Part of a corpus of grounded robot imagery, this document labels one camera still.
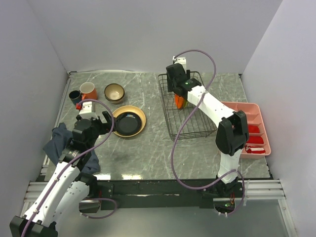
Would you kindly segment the orange plate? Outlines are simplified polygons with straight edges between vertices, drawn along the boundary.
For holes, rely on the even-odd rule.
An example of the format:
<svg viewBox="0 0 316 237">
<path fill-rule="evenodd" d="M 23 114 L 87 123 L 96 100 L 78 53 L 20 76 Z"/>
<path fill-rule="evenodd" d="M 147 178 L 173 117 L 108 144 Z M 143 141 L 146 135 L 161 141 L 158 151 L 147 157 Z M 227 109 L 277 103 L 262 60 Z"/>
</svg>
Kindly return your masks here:
<svg viewBox="0 0 316 237">
<path fill-rule="evenodd" d="M 176 105 L 177 109 L 182 109 L 187 104 L 187 101 L 183 97 L 181 97 L 177 94 L 175 94 L 175 96 L 174 96 L 174 101 L 175 101 L 175 105 Z"/>
</svg>

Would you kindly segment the black plate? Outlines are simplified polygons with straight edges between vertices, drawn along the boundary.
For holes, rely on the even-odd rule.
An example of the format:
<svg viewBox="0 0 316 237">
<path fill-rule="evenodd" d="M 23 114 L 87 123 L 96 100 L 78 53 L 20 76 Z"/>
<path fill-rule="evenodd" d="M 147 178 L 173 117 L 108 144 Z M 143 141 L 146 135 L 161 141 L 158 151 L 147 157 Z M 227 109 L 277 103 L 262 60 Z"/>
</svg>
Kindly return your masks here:
<svg viewBox="0 0 316 237">
<path fill-rule="evenodd" d="M 141 126 L 141 118 L 134 112 L 124 112 L 116 118 L 116 132 L 123 136 L 136 134 Z"/>
</svg>

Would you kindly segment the beige plate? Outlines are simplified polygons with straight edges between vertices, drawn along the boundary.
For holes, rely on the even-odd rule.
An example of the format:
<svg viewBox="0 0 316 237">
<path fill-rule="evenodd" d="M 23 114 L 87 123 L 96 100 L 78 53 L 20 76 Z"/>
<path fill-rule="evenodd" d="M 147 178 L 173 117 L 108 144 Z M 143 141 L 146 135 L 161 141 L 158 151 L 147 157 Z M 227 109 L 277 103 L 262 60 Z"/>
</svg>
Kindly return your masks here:
<svg viewBox="0 0 316 237">
<path fill-rule="evenodd" d="M 146 125 L 146 116 L 145 116 L 144 112 L 140 108 L 132 106 L 132 105 L 119 107 L 118 109 L 116 109 L 113 112 L 113 115 L 114 115 L 114 117 L 116 119 L 118 117 L 118 115 L 120 115 L 121 113 L 124 113 L 124 112 L 134 112 L 134 113 L 136 113 L 141 118 L 142 126 L 141 126 L 140 130 L 134 135 L 123 136 L 123 135 L 120 135 L 119 133 L 117 133 L 116 130 L 114 131 L 114 134 L 117 135 L 117 136 L 120 136 L 120 137 L 124 137 L 124 138 L 136 136 L 137 134 L 139 134 L 144 129 L 144 127 Z"/>
</svg>

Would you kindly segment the dark brown patterned bowl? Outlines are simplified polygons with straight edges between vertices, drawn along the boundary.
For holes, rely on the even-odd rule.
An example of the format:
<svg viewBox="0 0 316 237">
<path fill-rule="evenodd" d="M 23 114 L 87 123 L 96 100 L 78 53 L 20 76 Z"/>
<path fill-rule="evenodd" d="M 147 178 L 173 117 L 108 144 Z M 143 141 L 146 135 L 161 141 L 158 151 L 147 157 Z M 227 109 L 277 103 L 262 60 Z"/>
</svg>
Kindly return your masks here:
<svg viewBox="0 0 316 237">
<path fill-rule="evenodd" d="M 112 104 L 119 104 L 125 97 L 125 90 L 121 85 L 111 83 L 105 87 L 104 96 Z"/>
</svg>

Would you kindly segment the orange mug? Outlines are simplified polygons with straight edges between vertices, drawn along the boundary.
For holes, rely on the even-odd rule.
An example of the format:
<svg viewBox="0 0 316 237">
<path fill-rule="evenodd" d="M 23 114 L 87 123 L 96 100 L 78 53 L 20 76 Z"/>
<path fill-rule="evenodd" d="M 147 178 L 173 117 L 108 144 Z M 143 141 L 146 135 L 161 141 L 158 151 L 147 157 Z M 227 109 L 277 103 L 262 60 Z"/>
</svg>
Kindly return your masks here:
<svg viewBox="0 0 316 237">
<path fill-rule="evenodd" d="M 85 82 L 79 88 L 82 97 L 81 99 L 98 99 L 97 91 L 95 85 L 92 82 Z"/>
</svg>

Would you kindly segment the dark blue mug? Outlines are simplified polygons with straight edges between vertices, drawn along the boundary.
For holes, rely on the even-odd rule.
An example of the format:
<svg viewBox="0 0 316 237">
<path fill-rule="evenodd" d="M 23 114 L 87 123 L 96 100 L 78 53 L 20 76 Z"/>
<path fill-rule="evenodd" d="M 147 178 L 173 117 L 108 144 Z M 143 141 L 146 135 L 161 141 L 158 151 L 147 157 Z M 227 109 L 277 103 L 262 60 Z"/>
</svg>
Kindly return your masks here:
<svg viewBox="0 0 316 237">
<path fill-rule="evenodd" d="M 76 105 L 82 100 L 82 94 L 78 90 L 73 90 L 69 93 L 69 98 L 71 102 Z"/>
</svg>

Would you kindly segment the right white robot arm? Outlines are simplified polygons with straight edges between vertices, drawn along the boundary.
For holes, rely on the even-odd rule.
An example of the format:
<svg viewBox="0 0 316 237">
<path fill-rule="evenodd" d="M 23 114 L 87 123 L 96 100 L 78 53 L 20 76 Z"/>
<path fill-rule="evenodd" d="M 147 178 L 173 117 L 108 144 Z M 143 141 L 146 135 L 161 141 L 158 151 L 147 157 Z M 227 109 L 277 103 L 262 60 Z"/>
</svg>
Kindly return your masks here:
<svg viewBox="0 0 316 237">
<path fill-rule="evenodd" d="M 189 78 L 181 64 L 175 63 L 167 66 L 166 72 L 168 88 L 195 106 L 181 125 L 171 150 L 171 169 L 174 177 L 180 185 L 190 190 L 203 190 L 217 184 L 217 193 L 227 197 L 233 192 L 233 185 L 240 175 L 238 172 L 239 159 L 249 139 L 246 114 L 243 111 L 236 112 L 216 99 L 198 80 Z M 207 115 L 217 127 L 215 143 L 221 156 L 217 179 L 205 186 L 192 187 L 178 178 L 174 168 L 173 155 L 184 125 L 197 110 Z"/>
</svg>

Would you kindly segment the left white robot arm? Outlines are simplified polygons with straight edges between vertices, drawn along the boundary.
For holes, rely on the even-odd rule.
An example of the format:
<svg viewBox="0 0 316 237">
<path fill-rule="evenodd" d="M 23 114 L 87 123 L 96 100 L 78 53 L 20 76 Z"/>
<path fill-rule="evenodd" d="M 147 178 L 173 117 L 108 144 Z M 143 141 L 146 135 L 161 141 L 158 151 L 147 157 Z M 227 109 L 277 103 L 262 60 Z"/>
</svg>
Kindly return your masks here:
<svg viewBox="0 0 316 237">
<path fill-rule="evenodd" d="M 97 179 L 83 168 L 98 147 L 99 135 L 109 136 L 115 127 L 111 112 L 104 111 L 105 122 L 94 112 L 77 116 L 72 137 L 67 141 L 54 174 L 34 204 L 22 217 L 14 216 L 9 226 L 14 237 L 56 237 L 58 224 L 85 198 L 99 194 Z"/>
</svg>

